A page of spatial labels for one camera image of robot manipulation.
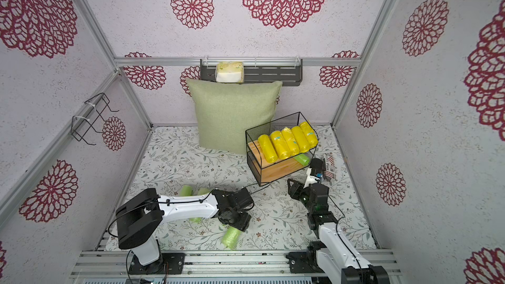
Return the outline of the green roll front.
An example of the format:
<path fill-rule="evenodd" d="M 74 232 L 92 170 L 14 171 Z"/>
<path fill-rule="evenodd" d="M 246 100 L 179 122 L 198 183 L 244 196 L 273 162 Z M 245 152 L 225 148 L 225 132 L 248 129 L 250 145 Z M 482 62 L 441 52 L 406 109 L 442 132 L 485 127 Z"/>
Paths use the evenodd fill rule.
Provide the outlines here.
<path fill-rule="evenodd" d="M 221 243 L 226 249 L 234 250 L 243 232 L 235 227 L 229 227 L 224 234 Z"/>

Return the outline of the green roll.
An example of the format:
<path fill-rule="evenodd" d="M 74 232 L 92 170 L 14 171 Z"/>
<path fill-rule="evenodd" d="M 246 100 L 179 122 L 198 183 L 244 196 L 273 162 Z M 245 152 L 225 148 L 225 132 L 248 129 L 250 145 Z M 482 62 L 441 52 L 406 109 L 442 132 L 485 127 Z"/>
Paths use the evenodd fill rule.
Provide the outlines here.
<path fill-rule="evenodd" d="M 300 153 L 300 154 L 294 156 L 293 159 L 296 160 L 303 167 L 309 166 L 310 161 L 311 161 L 310 157 L 308 157 L 304 153 Z"/>
<path fill-rule="evenodd" d="M 226 249 L 234 250 L 243 232 L 235 227 L 229 227 L 224 234 L 221 243 Z"/>
<path fill-rule="evenodd" d="M 198 195 L 207 195 L 209 193 L 210 193 L 210 189 L 208 189 L 208 188 L 201 188 L 197 192 Z M 195 223 L 195 224 L 199 224 L 199 223 L 201 223 L 202 218 L 191 218 L 189 221 L 192 223 Z"/>
<path fill-rule="evenodd" d="M 180 190 L 180 193 L 179 193 L 179 196 L 180 197 L 189 197 L 189 196 L 192 196 L 193 195 L 193 188 L 192 186 L 190 185 L 183 185 L 181 190 Z"/>

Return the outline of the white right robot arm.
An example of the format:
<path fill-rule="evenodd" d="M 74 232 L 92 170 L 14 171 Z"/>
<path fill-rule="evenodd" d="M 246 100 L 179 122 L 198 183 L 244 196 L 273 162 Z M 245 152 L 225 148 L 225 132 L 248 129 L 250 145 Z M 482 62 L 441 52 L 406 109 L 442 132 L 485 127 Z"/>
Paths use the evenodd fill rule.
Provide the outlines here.
<path fill-rule="evenodd" d="M 389 283 L 384 267 L 365 259 L 339 228 L 339 220 L 328 205 L 329 187 L 320 183 L 305 187 L 287 181 L 289 196 L 308 210 L 309 228 L 317 236 L 305 252 L 290 252 L 291 273 L 325 273 L 331 283 Z"/>

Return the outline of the yellow roll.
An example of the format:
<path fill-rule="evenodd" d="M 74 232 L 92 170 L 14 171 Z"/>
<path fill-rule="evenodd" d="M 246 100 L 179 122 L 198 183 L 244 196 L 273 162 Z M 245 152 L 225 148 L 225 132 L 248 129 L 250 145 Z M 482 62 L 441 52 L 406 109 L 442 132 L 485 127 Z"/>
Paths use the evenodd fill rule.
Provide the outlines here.
<path fill-rule="evenodd" d="M 310 145 L 310 148 L 314 148 L 318 145 L 318 136 L 316 135 L 314 129 L 308 122 L 303 122 L 299 125 L 307 142 Z"/>
<path fill-rule="evenodd" d="M 270 134 L 270 139 L 272 144 L 276 150 L 277 156 L 280 160 L 285 160 L 291 157 L 291 151 L 287 145 L 286 140 L 284 139 L 281 131 L 273 131 Z"/>
<path fill-rule="evenodd" d="M 300 126 L 295 126 L 291 129 L 293 135 L 294 135 L 294 138 L 299 146 L 299 151 L 301 153 L 306 153 L 310 150 L 310 144 L 304 134 L 304 132 L 302 131 L 301 127 Z"/>
<path fill-rule="evenodd" d="M 283 138 L 285 139 L 287 143 L 287 147 L 289 149 L 290 155 L 291 156 L 296 156 L 300 153 L 300 148 L 298 146 L 297 140 L 295 139 L 295 136 L 292 132 L 292 130 L 288 127 L 284 128 L 281 131 L 281 134 L 283 135 Z"/>
<path fill-rule="evenodd" d="M 270 140 L 270 137 L 266 134 L 260 135 L 258 138 L 260 148 L 262 149 L 264 159 L 268 163 L 275 163 L 278 160 L 276 150 Z"/>

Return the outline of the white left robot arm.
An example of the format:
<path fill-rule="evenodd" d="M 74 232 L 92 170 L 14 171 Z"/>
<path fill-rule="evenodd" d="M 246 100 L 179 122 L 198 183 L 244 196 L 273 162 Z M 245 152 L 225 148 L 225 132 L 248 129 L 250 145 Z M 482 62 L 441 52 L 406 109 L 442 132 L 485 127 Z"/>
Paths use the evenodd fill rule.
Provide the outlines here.
<path fill-rule="evenodd" d="M 116 210 L 118 248 L 131 251 L 144 268 L 165 262 L 154 232 L 163 222 L 191 218 L 216 218 L 239 231 L 249 227 L 254 201 L 247 188 L 239 191 L 213 189 L 194 196 L 169 197 L 148 188 Z"/>

